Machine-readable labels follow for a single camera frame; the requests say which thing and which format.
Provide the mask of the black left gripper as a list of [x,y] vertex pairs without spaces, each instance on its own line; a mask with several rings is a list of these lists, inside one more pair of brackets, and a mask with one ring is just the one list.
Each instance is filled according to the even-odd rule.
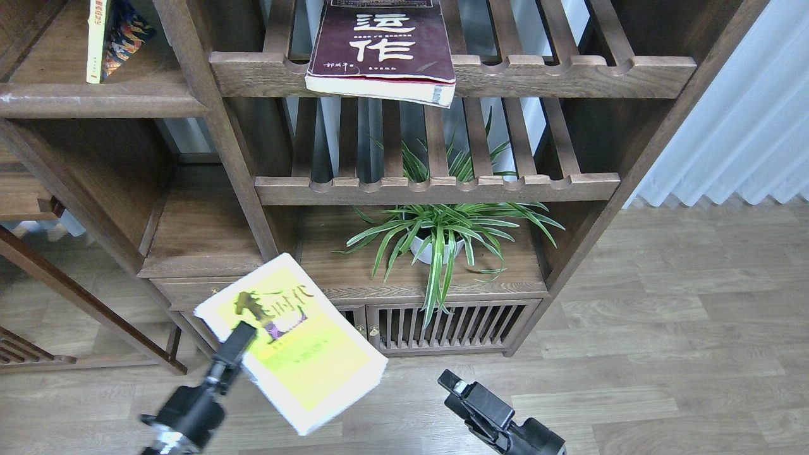
[[215,395],[225,395],[241,372],[241,361],[257,329],[240,322],[213,356],[204,385],[180,386],[158,415],[141,415],[156,433],[142,454],[197,454],[210,442],[225,417]]

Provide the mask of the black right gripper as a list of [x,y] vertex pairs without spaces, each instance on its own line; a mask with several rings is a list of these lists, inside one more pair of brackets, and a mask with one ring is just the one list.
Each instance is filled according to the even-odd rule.
[[445,369],[437,383],[449,391],[444,404],[501,454],[566,454],[566,441],[534,418],[512,422],[514,409],[477,381],[467,383]]

